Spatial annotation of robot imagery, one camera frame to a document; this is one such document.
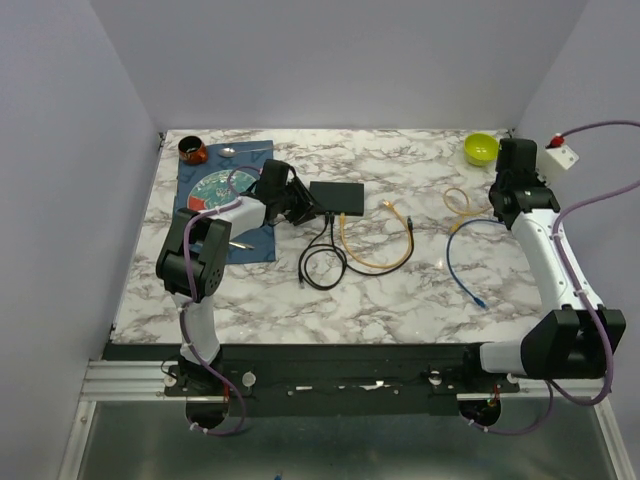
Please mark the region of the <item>black network switch box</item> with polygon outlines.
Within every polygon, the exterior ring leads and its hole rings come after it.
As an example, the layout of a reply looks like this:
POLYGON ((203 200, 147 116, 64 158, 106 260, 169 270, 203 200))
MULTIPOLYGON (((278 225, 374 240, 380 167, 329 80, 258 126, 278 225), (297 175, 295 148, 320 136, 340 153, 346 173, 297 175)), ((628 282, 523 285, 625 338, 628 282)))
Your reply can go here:
POLYGON ((312 181, 309 187, 314 198, 314 210, 319 215, 364 215, 364 184, 312 181))

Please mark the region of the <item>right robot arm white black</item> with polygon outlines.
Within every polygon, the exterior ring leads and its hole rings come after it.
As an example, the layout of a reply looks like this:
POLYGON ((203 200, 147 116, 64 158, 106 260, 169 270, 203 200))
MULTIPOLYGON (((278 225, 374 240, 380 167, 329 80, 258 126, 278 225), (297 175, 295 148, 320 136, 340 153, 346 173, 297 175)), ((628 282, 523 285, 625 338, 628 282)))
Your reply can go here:
POLYGON ((525 254, 546 314, 521 339, 484 343, 479 357, 461 365, 461 382, 474 392, 493 384, 497 373, 602 378, 606 355, 626 328, 622 312, 606 308, 581 271, 559 219, 561 207, 539 178, 541 158, 532 140, 501 140, 489 200, 525 254))

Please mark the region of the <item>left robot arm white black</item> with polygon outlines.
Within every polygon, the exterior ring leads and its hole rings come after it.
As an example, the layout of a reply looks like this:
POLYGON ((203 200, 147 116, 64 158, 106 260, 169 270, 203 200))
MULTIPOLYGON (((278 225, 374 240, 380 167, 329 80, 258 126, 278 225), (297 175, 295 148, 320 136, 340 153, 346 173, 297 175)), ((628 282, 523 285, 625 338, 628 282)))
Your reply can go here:
POLYGON ((212 364, 221 349, 213 294, 224 275, 230 241, 280 216, 299 225, 315 213, 315 198, 294 167, 268 159, 257 180, 229 203, 210 210, 181 208, 173 214, 156 275, 179 309, 180 354, 193 363, 187 382, 197 393, 209 395, 221 385, 222 372, 212 364))

